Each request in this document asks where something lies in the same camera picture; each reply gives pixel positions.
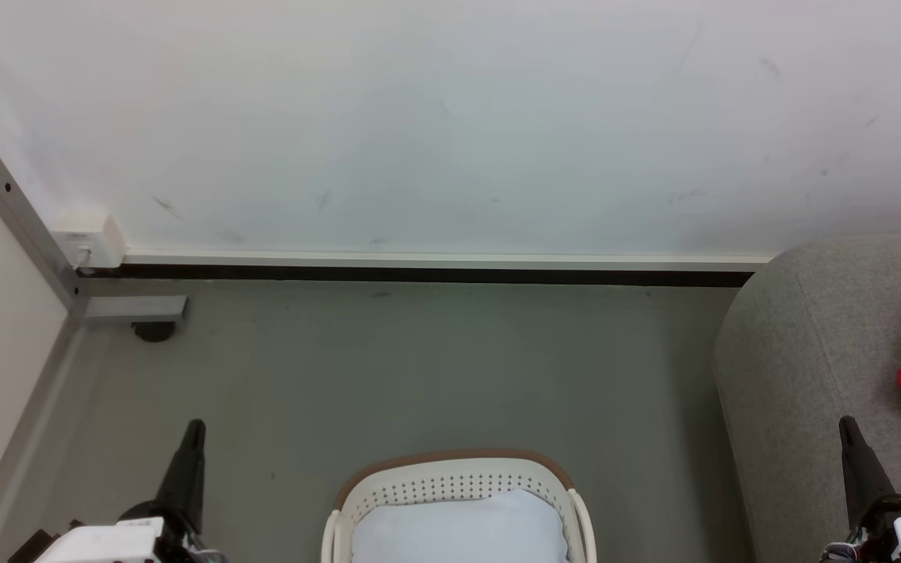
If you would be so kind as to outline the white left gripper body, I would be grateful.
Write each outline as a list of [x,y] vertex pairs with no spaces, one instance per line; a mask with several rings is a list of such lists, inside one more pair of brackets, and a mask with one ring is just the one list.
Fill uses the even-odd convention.
[[31,562],[225,562],[207,548],[185,509],[161,501],[132,507],[108,526],[74,526],[33,548]]

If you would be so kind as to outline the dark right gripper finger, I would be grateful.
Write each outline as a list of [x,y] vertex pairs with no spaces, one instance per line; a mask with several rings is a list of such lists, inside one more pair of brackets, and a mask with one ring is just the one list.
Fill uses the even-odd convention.
[[896,495],[890,478],[852,416],[841,417],[838,430],[842,445],[842,474],[846,513],[852,531],[862,528],[882,534],[892,527],[894,509],[884,499]]

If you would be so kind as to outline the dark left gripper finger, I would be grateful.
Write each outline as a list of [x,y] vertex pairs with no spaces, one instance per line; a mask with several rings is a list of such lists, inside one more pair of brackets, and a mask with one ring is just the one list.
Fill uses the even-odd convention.
[[161,507],[189,524],[196,534],[203,531],[205,434],[203,420],[189,422],[155,498]]

